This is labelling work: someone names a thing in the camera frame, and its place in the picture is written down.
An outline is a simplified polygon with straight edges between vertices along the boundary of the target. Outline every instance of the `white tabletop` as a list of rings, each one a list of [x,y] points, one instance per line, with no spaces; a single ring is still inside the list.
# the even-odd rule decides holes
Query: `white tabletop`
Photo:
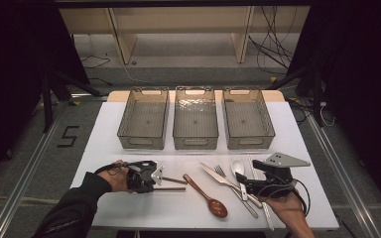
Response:
[[[268,111],[276,132],[270,149],[251,151],[230,151],[226,147],[224,120],[221,104],[217,103],[218,145],[213,151],[176,151],[173,141],[174,105],[171,104],[165,149],[162,151],[124,150],[116,135],[124,102],[103,103],[95,126],[89,138],[85,152],[72,182],[72,187],[79,186],[85,172],[111,164],[116,160],[127,162],[152,160],[159,166],[165,166],[164,176],[183,179],[188,174],[207,195],[220,200],[227,207],[228,216],[224,219],[213,216],[207,203],[190,185],[163,181],[161,187],[185,186],[185,192],[152,192],[146,194],[113,192],[104,194],[98,201],[98,211],[92,223],[95,227],[137,230],[261,230],[268,229],[263,210],[256,208],[259,218],[253,218],[232,190],[219,184],[208,175],[199,162],[214,168],[221,165],[230,180],[235,178],[230,164],[240,160],[245,165],[246,175],[253,179],[248,155],[253,160],[264,161],[275,152],[287,154],[304,161],[312,162],[306,145],[300,134],[292,110],[287,102],[267,102]],[[311,195],[311,211],[308,224],[314,230],[332,230],[339,226],[333,215],[326,195],[321,187],[314,165],[305,168],[291,168],[295,179],[301,180]],[[259,179],[264,179],[261,171]],[[297,189],[308,202],[301,185]],[[285,225],[271,211],[274,227]]]

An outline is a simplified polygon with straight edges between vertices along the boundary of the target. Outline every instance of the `brown spoon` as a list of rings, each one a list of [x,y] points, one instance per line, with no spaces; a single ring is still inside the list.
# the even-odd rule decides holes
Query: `brown spoon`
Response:
[[[213,199],[205,194],[205,192],[202,191],[202,189],[199,188],[199,186],[196,185],[196,183],[191,179],[190,176],[184,175],[184,179],[194,188],[196,189],[200,194],[205,197],[206,201],[208,202],[208,208],[209,211],[216,217],[224,218],[227,216],[227,208],[216,199]]]

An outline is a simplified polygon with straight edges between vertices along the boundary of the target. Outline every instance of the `metal fork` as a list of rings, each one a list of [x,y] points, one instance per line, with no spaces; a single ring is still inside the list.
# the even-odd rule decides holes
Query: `metal fork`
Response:
[[[222,176],[223,178],[227,179],[224,171],[221,169],[221,166],[216,166],[215,167],[215,171],[220,175]],[[233,187],[230,187],[231,190],[234,191],[234,193],[237,195],[237,197],[239,197],[239,200],[241,200],[241,202],[243,203],[243,205],[247,208],[247,210],[252,214],[253,217],[255,218],[258,218],[259,215],[258,213],[256,213],[256,211],[253,209],[252,206],[249,205],[249,203],[247,203],[247,201],[243,200],[242,197],[241,197],[241,194],[236,191]]]

